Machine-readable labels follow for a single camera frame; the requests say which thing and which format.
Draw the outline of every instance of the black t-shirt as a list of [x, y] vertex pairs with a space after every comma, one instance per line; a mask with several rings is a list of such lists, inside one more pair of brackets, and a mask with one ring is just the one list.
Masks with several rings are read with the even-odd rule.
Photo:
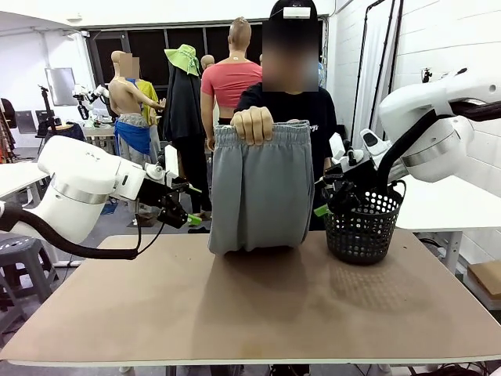
[[252, 106], [267, 107], [274, 122], [292, 119], [308, 120], [312, 140], [313, 175], [315, 181], [323, 176], [324, 161], [332, 157], [329, 139], [336, 132], [336, 111], [329, 92], [303, 92], [292, 95], [286, 92], [263, 92], [262, 83], [249, 87], [242, 93], [235, 112]]

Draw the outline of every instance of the yellow shirt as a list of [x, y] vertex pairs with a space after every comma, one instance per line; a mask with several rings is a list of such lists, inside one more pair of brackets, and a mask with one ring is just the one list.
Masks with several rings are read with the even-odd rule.
[[[141, 90], [141, 92], [145, 96], [147, 96], [151, 100], [154, 100], [155, 102], [158, 102], [157, 92], [155, 92], [155, 89], [153, 88], [153, 85], [151, 84], [151, 82], [144, 81], [144, 80], [137, 80], [135, 82], [135, 84], [137, 85], [138, 89]], [[141, 115], [146, 119], [146, 121], [148, 121], [148, 125], [156, 125], [157, 119], [150, 116], [151, 111], [152, 111], [152, 108], [150, 106], [147, 106], [146, 104], [142, 105]]]

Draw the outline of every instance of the pink shirt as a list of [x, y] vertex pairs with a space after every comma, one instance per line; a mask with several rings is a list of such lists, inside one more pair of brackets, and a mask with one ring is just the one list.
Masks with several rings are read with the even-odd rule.
[[202, 92], [215, 95], [220, 107], [236, 108], [242, 92], [262, 78], [263, 70], [256, 63], [217, 63], [202, 75]]

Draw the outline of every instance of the black plastic basket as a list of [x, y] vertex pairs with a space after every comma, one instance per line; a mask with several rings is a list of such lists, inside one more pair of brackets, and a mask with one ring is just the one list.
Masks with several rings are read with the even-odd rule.
[[324, 215], [327, 246], [343, 262], [375, 264], [386, 256], [405, 196], [388, 189], [387, 195], [366, 192], [367, 203], [350, 212]]

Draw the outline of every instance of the green hat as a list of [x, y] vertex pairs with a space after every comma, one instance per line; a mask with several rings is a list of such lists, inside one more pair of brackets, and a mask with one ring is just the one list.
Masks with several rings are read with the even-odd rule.
[[178, 49], [165, 49], [164, 52], [173, 66], [183, 69], [187, 74], [200, 75], [196, 50], [191, 45], [181, 45]]

